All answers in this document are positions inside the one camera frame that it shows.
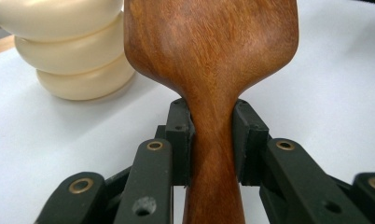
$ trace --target white surface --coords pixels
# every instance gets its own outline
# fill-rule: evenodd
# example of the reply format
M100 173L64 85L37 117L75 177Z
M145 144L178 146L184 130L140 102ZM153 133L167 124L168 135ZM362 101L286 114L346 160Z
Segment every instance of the white surface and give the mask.
M273 137L301 143L351 183L375 172L375 5L300 0L300 43L283 70L246 91ZM178 95L137 76L108 97L69 102L47 93L12 49L0 54L0 224L33 223L69 175L105 178L130 166ZM257 188L242 188L247 223L268 223ZM181 223L183 189L175 191Z

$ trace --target wooden floor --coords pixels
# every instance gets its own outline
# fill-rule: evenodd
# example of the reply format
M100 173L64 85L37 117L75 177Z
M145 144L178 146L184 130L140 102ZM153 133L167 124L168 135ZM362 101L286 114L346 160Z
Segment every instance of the wooden floor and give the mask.
M0 39L0 53L7 50L14 48L14 35L7 36L5 38Z

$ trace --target brown wooden utensil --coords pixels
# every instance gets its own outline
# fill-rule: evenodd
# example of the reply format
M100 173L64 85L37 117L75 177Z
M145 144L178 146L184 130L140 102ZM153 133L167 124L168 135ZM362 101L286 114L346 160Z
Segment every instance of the brown wooden utensil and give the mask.
M185 98L196 128L184 222L244 223L231 113L244 90L294 56L296 0L125 0L124 8L129 62Z

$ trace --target wood grain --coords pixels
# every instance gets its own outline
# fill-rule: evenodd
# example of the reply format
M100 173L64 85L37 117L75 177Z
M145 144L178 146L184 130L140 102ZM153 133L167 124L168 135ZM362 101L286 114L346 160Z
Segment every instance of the wood grain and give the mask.
M12 49L14 47L14 35L10 35L0 39L0 53L5 50Z
M296 0L126 0L124 40L131 65L178 92L191 112L184 223L244 223L231 113L244 90L294 56Z

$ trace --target white tabletop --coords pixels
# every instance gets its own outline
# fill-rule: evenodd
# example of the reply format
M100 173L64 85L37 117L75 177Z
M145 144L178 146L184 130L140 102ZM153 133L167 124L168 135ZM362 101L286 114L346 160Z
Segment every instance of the white tabletop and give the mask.
M375 5L300 0L293 61L246 91L273 137L299 142L330 175L351 183L375 172ZM0 224L33 223L69 175L105 178L132 165L179 96L137 75L105 98L47 93L16 50L0 54ZM242 187L247 223L268 223L257 188ZM174 222L184 190L176 188Z

